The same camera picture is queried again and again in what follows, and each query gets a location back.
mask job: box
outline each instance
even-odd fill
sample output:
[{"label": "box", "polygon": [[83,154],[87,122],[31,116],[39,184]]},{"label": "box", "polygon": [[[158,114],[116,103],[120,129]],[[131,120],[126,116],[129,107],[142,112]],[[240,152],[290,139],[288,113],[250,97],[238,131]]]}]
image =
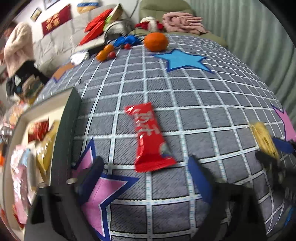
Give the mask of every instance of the box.
[{"label": "box", "polygon": [[6,153],[3,171],[3,209],[7,218],[7,228],[19,240],[23,240],[24,232],[19,228],[13,216],[14,189],[10,169],[10,158],[16,145],[28,144],[28,125],[49,117],[49,126],[55,120],[60,120],[56,140],[53,148],[52,162],[47,172],[50,185],[66,183],[70,177],[71,148],[74,137],[75,124],[80,108],[81,98],[75,88],[64,90],[49,99],[33,106],[19,118]]}]

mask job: gray tablecloth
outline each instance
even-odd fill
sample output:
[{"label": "gray tablecloth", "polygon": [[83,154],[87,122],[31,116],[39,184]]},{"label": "gray tablecloth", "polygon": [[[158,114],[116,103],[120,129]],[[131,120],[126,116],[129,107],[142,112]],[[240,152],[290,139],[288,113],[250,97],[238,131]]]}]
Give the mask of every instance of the gray tablecloth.
[{"label": "gray tablecloth", "polygon": [[[191,67],[167,72],[166,62],[140,45],[120,50],[115,60],[83,62],[57,84],[51,80],[38,101],[75,86],[82,104],[73,160],[93,138],[108,174],[139,178],[107,209],[112,240],[188,240],[196,232],[208,205],[186,171],[189,154],[201,158],[217,178],[253,186],[270,231],[287,204],[273,194],[269,173],[255,159],[258,146],[248,123],[262,121],[271,135],[284,137],[284,125],[271,106],[282,108],[281,104],[247,65],[217,43],[192,36],[168,35],[168,39],[170,49],[207,57],[202,62],[214,72]],[[134,121],[124,107],[148,101],[178,164],[136,173]],[[283,162],[296,163],[290,157]],[[230,217],[227,208],[222,229]]]}]

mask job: red pillow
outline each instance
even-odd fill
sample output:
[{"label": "red pillow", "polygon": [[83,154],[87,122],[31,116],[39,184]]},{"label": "red pillow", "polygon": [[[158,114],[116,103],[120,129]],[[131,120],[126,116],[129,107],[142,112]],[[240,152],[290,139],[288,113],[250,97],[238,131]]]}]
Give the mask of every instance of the red pillow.
[{"label": "red pillow", "polygon": [[47,35],[63,23],[69,21],[72,19],[71,17],[71,5],[68,4],[66,7],[64,7],[61,11],[47,19],[42,23],[42,31],[43,36]]},{"label": "red pillow", "polygon": [[84,36],[84,38],[81,40],[79,45],[83,45],[88,41],[91,41],[96,37],[100,36],[104,32],[103,31],[104,26],[105,26],[105,21],[100,21],[96,26],[93,27],[93,29],[87,35]]},{"label": "red pillow", "polygon": [[94,26],[96,26],[100,21],[105,21],[109,14],[112,12],[112,8],[102,12],[99,16],[95,17],[93,20],[89,22],[89,24],[85,28],[85,32],[92,30]]}]

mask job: folded blanket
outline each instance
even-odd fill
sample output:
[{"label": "folded blanket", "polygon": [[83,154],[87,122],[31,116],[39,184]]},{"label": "folded blanket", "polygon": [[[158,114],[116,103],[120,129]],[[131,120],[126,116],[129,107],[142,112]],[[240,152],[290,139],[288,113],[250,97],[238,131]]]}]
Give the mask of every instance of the folded blanket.
[{"label": "folded blanket", "polygon": [[209,33],[203,26],[201,17],[194,17],[186,12],[169,12],[164,14],[163,25],[167,32],[184,32],[197,35]]}]

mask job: gray sofa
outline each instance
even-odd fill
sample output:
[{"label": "gray sofa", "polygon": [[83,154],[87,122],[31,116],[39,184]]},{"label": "gray sofa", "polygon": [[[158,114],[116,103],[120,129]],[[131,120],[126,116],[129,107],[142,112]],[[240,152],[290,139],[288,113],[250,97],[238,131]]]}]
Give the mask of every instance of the gray sofa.
[{"label": "gray sofa", "polygon": [[110,4],[83,13],[35,42],[34,57],[38,69],[46,76],[51,77],[73,53],[102,45],[104,43],[103,35],[82,46],[78,46],[82,38],[87,34],[84,32],[86,25],[100,13],[115,6],[115,4]]}]

